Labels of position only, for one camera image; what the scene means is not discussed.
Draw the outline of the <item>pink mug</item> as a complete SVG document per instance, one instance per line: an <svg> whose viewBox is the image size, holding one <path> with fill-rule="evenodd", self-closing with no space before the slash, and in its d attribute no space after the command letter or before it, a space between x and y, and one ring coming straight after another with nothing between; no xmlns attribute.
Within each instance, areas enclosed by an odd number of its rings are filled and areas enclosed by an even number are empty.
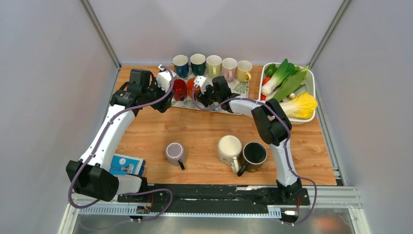
<svg viewBox="0 0 413 234"><path fill-rule="evenodd" d="M238 63L234 58L225 58L222 61L222 75L229 83L235 79L237 64Z"/></svg>

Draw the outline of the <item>light green faceted mug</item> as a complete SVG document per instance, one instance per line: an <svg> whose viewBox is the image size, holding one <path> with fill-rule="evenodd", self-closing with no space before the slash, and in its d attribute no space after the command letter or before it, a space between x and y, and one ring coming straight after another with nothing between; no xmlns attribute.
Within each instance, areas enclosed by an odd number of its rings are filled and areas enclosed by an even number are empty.
<svg viewBox="0 0 413 234"><path fill-rule="evenodd" d="M218 55L210 55L206 58L207 73L210 78L221 75L222 58Z"/></svg>

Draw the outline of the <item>orange mug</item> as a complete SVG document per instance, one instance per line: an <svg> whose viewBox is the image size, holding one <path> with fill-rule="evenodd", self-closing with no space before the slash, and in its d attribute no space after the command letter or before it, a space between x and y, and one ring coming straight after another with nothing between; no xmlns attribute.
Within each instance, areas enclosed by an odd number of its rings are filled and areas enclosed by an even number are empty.
<svg viewBox="0 0 413 234"><path fill-rule="evenodd" d="M196 79L196 77L192 77L192 78L187 80L187 92L188 92L188 97L190 99L192 99L192 96L194 96L195 99L196 99L197 94L200 93L200 88L199 87L194 88L195 79Z"/></svg>

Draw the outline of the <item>pale yellow mug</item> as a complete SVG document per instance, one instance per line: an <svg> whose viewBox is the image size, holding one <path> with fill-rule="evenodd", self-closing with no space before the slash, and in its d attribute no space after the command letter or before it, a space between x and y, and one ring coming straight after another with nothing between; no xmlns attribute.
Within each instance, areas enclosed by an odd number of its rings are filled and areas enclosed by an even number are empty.
<svg viewBox="0 0 413 234"><path fill-rule="evenodd" d="M236 78L238 82L248 82L252 76L250 71L252 70L252 64L247 60L241 60L237 63Z"/></svg>

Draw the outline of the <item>red mug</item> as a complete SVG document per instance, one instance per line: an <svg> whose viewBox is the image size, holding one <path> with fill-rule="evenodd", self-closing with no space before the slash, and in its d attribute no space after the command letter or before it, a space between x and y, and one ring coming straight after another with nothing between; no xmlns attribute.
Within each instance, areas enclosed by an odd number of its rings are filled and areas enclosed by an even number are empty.
<svg viewBox="0 0 413 234"><path fill-rule="evenodd" d="M176 101L183 101L188 96L187 84L184 80L180 78L174 81L172 89L174 91L173 97Z"/></svg>

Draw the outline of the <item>teal mug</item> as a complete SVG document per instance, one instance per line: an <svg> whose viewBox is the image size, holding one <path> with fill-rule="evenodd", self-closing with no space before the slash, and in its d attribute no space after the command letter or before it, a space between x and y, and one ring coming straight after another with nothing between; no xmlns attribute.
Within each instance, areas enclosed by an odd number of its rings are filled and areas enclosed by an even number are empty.
<svg viewBox="0 0 413 234"><path fill-rule="evenodd" d="M206 57L203 54L194 54L190 57L191 70L195 76L203 76L206 71Z"/></svg>

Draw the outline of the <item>blue mug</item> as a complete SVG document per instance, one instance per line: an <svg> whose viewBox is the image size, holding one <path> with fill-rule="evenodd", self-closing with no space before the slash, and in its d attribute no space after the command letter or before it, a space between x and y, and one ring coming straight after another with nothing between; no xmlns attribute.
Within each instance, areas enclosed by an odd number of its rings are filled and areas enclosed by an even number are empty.
<svg viewBox="0 0 413 234"><path fill-rule="evenodd" d="M178 77L185 78L189 75L189 64L187 56L176 55L173 58L173 65Z"/></svg>

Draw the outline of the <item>cream cat pattern mug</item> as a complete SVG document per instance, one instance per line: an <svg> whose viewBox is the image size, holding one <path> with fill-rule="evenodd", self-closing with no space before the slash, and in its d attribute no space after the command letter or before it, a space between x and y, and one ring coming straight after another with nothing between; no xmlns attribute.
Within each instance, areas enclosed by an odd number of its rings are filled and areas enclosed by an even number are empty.
<svg viewBox="0 0 413 234"><path fill-rule="evenodd" d="M218 142L218 160L224 165L231 166L233 172L237 173L240 169L238 158L242 148L242 143L237 137L223 136Z"/></svg>

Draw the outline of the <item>mauve mug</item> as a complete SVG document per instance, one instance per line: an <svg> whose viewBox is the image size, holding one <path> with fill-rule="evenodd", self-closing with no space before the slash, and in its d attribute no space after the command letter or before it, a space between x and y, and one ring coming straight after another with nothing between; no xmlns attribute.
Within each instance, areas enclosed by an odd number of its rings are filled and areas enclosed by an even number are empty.
<svg viewBox="0 0 413 234"><path fill-rule="evenodd" d="M165 149L166 158L172 166L179 166L181 170L185 170L185 161L187 155L181 143L172 142Z"/></svg>

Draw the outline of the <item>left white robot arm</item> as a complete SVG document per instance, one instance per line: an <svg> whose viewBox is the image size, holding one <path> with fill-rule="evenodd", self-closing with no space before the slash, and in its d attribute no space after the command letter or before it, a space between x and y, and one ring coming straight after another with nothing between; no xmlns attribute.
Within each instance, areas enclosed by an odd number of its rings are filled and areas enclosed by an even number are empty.
<svg viewBox="0 0 413 234"><path fill-rule="evenodd" d="M112 95L105 121L90 146L79 160L68 162L68 200L72 206L81 208L74 203L73 192L96 201L111 201L116 195L131 195L137 202L148 198L144 177L113 175L110 168L118 144L138 112L150 106L163 113L171 107L176 74L163 65L159 70L156 76L149 70L131 70L129 81Z"/></svg>

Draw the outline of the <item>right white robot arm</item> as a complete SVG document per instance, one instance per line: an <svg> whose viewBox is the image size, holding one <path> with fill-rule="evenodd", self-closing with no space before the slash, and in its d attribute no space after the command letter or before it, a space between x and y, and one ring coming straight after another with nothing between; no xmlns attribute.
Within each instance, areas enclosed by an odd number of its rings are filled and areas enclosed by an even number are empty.
<svg viewBox="0 0 413 234"><path fill-rule="evenodd" d="M216 102L227 112L254 119L259 136L270 146L277 166L279 200L284 204L292 203L302 189L302 183L291 156L289 140L292 124L280 103L275 99L259 101L235 94L223 76L215 77L212 82L204 76L197 76L194 87L199 88L200 92L192 99L196 104L202 104L201 110L213 110L213 103Z"/></svg>

